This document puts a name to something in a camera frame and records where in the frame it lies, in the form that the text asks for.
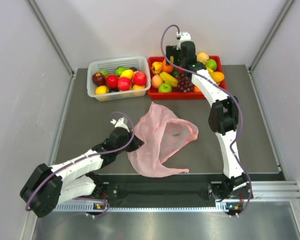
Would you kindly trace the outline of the purple grape bunch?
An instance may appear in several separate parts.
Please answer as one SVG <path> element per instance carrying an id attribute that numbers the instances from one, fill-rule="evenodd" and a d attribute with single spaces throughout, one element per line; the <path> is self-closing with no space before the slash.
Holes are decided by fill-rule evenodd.
<path id="1" fill-rule="evenodd" d="M 180 73 L 176 76 L 176 79 L 178 81 L 176 87 L 178 92 L 190 93 L 194 91 L 194 84 L 192 83 L 191 79 L 187 75 Z"/>

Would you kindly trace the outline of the orange tangerine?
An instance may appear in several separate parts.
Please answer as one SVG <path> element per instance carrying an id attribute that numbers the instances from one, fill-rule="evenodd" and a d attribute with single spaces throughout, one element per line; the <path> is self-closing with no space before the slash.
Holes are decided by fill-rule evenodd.
<path id="1" fill-rule="evenodd" d="M 174 71 L 174 66 L 168 64 L 166 60 L 162 61 L 162 71 L 171 74 Z"/>

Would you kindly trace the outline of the pink plastic bag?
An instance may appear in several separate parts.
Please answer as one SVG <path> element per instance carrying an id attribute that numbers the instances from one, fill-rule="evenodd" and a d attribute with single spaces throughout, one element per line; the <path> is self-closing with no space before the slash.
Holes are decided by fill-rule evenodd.
<path id="1" fill-rule="evenodd" d="M 199 129 L 195 124 L 152 102 L 134 127 L 134 133 L 144 144 L 127 156 L 138 174 L 164 178 L 190 172 L 188 168 L 169 168 L 164 163 L 188 143 L 197 140 Z"/>

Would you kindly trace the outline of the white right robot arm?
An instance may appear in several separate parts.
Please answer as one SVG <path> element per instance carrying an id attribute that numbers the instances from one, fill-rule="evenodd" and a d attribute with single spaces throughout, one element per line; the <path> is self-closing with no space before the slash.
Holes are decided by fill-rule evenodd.
<path id="1" fill-rule="evenodd" d="M 191 82 L 199 88 L 210 105 L 208 124 L 215 133 L 223 159 L 225 180 L 221 187 L 210 190 L 211 197 L 223 200 L 235 198 L 247 186 L 249 177 L 240 162 L 237 139 L 242 129 L 237 129 L 242 111 L 238 100 L 221 88 L 212 78 L 206 66 L 197 61 L 195 44 L 186 40 L 178 45 L 167 45 L 163 54 L 169 64 L 191 75 Z"/>

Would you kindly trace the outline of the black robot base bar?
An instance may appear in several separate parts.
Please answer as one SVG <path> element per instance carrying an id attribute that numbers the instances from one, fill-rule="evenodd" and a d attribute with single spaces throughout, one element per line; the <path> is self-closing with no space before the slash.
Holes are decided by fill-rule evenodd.
<path id="1" fill-rule="evenodd" d="M 245 176 L 228 179 L 223 174 L 178 174 L 163 178 L 140 175 L 100 175 L 92 196 L 120 209 L 168 209 L 226 205 L 230 216 L 240 214 L 253 198 Z"/>

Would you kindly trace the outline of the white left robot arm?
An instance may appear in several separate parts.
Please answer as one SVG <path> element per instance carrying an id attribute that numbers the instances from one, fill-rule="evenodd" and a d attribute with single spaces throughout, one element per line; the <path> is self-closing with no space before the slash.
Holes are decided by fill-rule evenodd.
<path id="1" fill-rule="evenodd" d="M 38 165 L 20 191 L 25 210 L 43 218 L 63 202 L 81 196 L 99 198 L 104 191 L 94 171 L 113 163 L 122 152 L 138 150 L 144 142 L 131 129 L 116 127 L 103 142 L 66 162 Z"/>

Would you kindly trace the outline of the green yellow mango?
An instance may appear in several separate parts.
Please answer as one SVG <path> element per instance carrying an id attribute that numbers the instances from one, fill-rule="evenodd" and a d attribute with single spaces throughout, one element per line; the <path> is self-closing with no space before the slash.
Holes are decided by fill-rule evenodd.
<path id="1" fill-rule="evenodd" d="M 218 85 L 225 79 L 225 75 L 220 71 L 210 72 L 209 74 Z"/>

